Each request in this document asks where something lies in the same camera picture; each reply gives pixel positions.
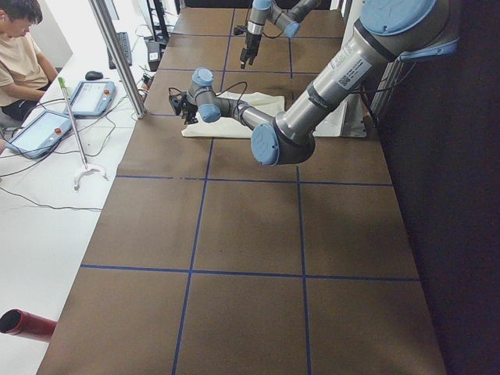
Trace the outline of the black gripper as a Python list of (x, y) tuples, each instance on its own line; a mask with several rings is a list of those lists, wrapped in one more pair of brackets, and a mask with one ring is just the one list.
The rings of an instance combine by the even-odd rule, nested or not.
[(260, 34), (252, 34), (250, 32), (246, 33), (245, 36), (245, 45), (246, 47), (241, 50), (240, 54), (240, 68), (245, 69), (246, 63), (248, 60), (248, 64), (252, 65), (255, 61), (255, 58), (259, 52), (259, 45), (261, 41)]
[(181, 105), (181, 118), (184, 120), (184, 123), (186, 125), (197, 123), (197, 112), (198, 107), (196, 105), (192, 105), (189, 102), (185, 102)]

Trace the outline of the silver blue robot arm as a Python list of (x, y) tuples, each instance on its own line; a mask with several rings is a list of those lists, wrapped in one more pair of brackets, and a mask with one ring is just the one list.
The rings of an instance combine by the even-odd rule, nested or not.
[(255, 0), (251, 2), (248, 15), (243, 25), (234, 28), (234, 35), (245, 36), (245, 46), (241, 50), (240, 68), (252, 66), (259, 53), (259, 46), (264, 35), (266, 22), (269, 21), (287, 38), (293, 38), (299, 31), (301, 22), (314, 9), (321, 5), (321, 1), (302, 0), (291, 9), (282, 9), (275, 1)]
[(298, 164), (314, 152), (313, 131), (378, 64), (419, 62), (457, 49), (460, 1), (364, 1), (353, 35), (298, 99), (275, 116), (213, 90), (213, 73), (198, 68), (186, 91), (169, 95), (186, 124), (230, 117), (252, 130), (251, 150), (265, 166)]

